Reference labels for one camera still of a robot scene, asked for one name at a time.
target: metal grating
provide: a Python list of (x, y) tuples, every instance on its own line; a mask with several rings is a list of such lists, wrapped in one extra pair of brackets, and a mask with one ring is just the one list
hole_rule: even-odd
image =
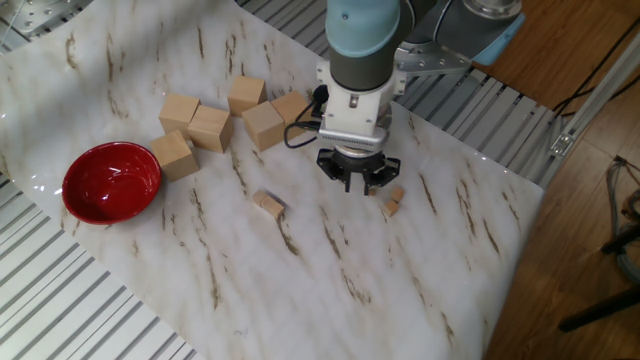
[(0, 55), (42, 37), (71, 20), (92, 0), (0, 0)]
[(2, 175), (0, 290), (0, 359), (201, 358)]
[[(237, 4), (316, 54), (327, 57), (326, 0), (238, 0)], [(465, 74), (411, 79), (396, 100), (416, 115), (546, 188), (560, 166), (547, 155), (560, 121), (498, 80)]]

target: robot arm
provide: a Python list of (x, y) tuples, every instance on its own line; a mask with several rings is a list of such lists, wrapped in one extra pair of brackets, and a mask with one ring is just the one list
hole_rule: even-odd
[(413, 64), (412, 75), (438, 73), (425, 64), (442, 63), (438, 52), (446, 48), (463, 60), (462, 71), (469, 59), (492, 63), (524, 21), (520, 8), (520, 0), (328, 0), (330, 62), (317, 71), (329, 100), (318, 138), (331, 148), (320, 150), (318, 165), (346, 191), (351, 173), (361, 173), (365, 195), (393, 180), (400, 160), (382, 150), (389, 103), (404, 93), (406, 70)]

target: white marble table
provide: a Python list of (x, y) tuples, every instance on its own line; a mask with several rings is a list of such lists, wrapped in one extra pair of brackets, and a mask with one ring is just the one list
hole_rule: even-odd
[[(316, 86), (317, 57), (231, 0), (94, 1), (0, 59), (0, 171), (210, 359), (480, 359), (542, 190), (394, 105), (386, 153), (402, 160), (400, 211), (345, 194), (320, 144), (257, 153), (240, 119), (224, 155), (163, 184), (108, 228), (65, 210), (85, 150), (148, 146), (167, 92), (227, 108), (234, 76), (270, 99)], [(276, 223), (251, 202), (268, 189)]]

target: red bowl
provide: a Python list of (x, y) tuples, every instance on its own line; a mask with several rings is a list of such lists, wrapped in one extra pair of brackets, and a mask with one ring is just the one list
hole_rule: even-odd
[(112, 142), (94, 147), (71, 164), (62, 183), (62, 200), (79, 220), (110, 225), (144, 210), (161, 181), (160, 164), (149, 150)]

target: wooden cube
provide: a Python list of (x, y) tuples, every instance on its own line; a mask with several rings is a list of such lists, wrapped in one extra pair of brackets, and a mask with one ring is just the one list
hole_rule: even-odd
[(187, 132), (194, 146), (224, 153), (233, 135), (233, 120), (228, 111), (200, 105)]
[(242, 113), (249, 137), (260, 151), (283, 139), (284, 120), (270, 102), (264, 102)]
[(176, 181), (200, 170), (180, 130), (151, 141), (151, 150), (169, 181)]
[[(307, 103), (307, 99), (302, 96), (297, 91), (292, 91), (287, 95), (281, 96), (271, 102), (276, 111), (282, 116), (284, 119), (285, 126), (296, 121), (296, 118), (302, 110), (304, 110), (309, 104)], [(307, 110), (299, 121), (310, 121), (311, 120), (311, 109)], [(305, 130), (300, 128), (292, 128), (289, 130), (289, 139), (293, 139), (294, 137), (304, 133)]]
[(267, 88), (264, 80), (237, 76), (233, 81), (227, 101), (231, 115), (242, 116), (245, 110), (267, 101)]
[(253, 202), (267, 210), (267, 212), (276, 220), (280, 219), (284, 214), (284, 206), (262, 190), (258, 190), (253, 194)]
[(255, 194), (253, 194), (253, 202), (256, 205), (262, 207), (262, 200), (264, 200), (264, 198), (266, 198), (267, 196), (269, 196), (269, 195), (267, 195), (267, 193), (265, 193), (262, 190), (258, 190), (258, 191), (256, 191)]
[(384, 212), (389, 216), (393, 216), (393, 214), (398, 212), (398, 209), (400, 209), (400, 205), (393, 200), (389, 200), (389, 202), (384, 205)]
[(393, 188), (393, 191), (391, 192), (391, 199), (393, 201), (399, 203), (403, 197), (404, 197), (404, 190), (402, 190), (400, 186), (396, 186), (395, 188)]
[(188, 140), (187, 128), (198, 106), (200, 106), (200, 99), (198, 98), (177, 94), (167, 95), (167, 99), (158, 116), (164, 133), (168, 134), (174, 130), (180, 130), (182, 136)]

